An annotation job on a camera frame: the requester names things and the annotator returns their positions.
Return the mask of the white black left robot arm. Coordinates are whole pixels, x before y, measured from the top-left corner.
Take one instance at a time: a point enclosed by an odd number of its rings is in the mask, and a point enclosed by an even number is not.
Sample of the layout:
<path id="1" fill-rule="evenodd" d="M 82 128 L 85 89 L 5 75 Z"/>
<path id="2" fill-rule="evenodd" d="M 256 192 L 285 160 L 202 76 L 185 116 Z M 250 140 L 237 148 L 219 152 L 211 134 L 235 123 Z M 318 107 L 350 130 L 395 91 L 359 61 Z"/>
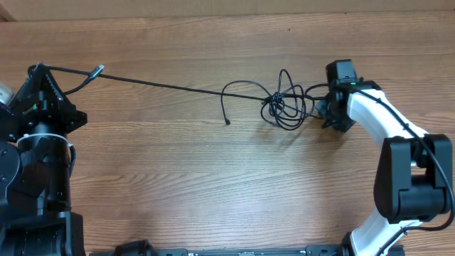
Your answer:
<path id="1" fill-rule="evenodd" d="M 85 254 L 83 217 L 71 210 L 76 154 L 68 141 L 85 124 L 42 63 L 1 104 L 2 255 Z"/>

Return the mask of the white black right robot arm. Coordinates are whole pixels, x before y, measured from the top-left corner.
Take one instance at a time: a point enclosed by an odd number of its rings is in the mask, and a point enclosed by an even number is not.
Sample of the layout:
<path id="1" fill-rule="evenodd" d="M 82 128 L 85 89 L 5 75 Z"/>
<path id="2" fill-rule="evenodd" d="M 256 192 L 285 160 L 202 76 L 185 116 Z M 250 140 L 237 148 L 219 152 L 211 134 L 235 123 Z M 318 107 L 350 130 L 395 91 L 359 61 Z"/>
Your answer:
<path id="1" fill-rule="evenodd" d="M 359 124 L 380 148 L 373 186 L 375 209 L 344 237 L 338 255 L 402 255 L 393 245 L 408 232 L 435 232 L 454 221 L 452 143 L 414 125 L 353 62 L 326 66 L 328 94 L 317 105 L 325 127 Z"/>

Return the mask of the black USB cable gray plug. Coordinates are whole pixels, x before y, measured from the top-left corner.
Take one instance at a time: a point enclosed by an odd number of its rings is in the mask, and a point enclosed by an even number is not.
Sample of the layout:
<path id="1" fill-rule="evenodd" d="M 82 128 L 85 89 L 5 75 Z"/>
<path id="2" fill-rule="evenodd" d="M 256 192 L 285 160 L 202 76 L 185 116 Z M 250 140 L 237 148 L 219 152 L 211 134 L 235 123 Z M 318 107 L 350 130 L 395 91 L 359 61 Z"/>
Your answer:
<path id="1" fill-rule="evenodd" d="M 98 67 L 95 68 L 96 72 L 87 72 L 87 71 L 82 71 L 82 70 L 74 70 L 74 69 L 55 67 L 55 66 L 50 66 L 50 65 L 45 65 L 45 67 L 49 70 L 54 70 L 54 71 L 59 71 L 59 72 L 64 72 L 64 73 L 78 74 L 78 75 L 85 75 L 85 76 L 87 76 L 89 81 L 92 81 L 95 78 L 104 78 L 104 79 L 108 79 L 108 80 L 129 82 L 129 83 L 140 84 L 140 85 L 163 87 L 163 88 L 168 88 L 168 89 L 182 90 L 182 91 L 188 91 L 188 92 L 197 92 L 197 93 L 210 94 L 210 95 L 218 95 L 221 97 L 237 97 L 237 98 L 244 98 L 244 99 L 249 99 L 249 100 L 258 100 L 261 102 L 270 101 L 269 97 L 253 97 L 253 96 L 249 96 L 249 95 L 239 95 L 239 94 L 232 94 L 232 93 L 226 93 L 226 92 L 216 92 L 216 91 L 210 91 L 210 90 L 194 89 L 194 88 L 189 88 L 189 87 L 181 87 L 181 86 L 177 86 L 177 85 L 167 85 L 167 84 L 149 82 L 149 81 L 144 81 L 144 80 L 122 78 L 122 77 L 117 77 L 117 76 L 113 76 L 113 75 L 105 75 L 102 73 L 102 69 L 98 68 Z"/>

